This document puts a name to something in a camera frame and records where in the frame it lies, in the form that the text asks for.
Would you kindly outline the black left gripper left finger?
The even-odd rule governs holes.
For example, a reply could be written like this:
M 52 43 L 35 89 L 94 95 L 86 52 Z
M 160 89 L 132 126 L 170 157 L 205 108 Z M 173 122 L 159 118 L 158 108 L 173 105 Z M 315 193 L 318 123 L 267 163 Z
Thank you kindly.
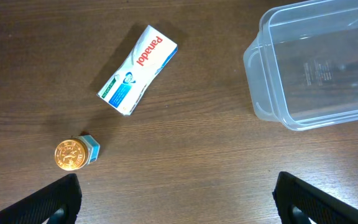
M 82 193 L 76 174 L 68 174 L 0 211 L 0 223 L 74 223 Z

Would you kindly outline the white Panadol medicine box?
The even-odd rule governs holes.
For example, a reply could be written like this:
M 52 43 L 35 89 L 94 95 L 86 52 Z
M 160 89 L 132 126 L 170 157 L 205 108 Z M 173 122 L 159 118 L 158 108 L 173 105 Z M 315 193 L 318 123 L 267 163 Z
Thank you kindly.
M 177 50 L 174 41 L 147 26 L 125 61 L 97 95 L 120 114 L 131 115 L 148 86 Z

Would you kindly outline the gold lid balm jar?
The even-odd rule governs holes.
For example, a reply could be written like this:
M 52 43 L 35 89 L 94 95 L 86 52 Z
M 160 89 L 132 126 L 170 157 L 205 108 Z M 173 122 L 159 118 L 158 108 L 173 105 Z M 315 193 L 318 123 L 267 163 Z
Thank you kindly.
M 77 136 L 62 141 L 55 149 L 54 159 L 63 170 L 78 170 L 95 162 L 100 148 L 100 144 L 91 135 Z

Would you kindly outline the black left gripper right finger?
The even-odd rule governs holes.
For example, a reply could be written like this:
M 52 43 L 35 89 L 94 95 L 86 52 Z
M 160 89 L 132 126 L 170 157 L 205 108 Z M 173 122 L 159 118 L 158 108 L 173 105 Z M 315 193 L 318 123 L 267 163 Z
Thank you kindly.
M 288 172 L 279 173 L 272 195 L 282 223 L 358 223 L 358 209 Z

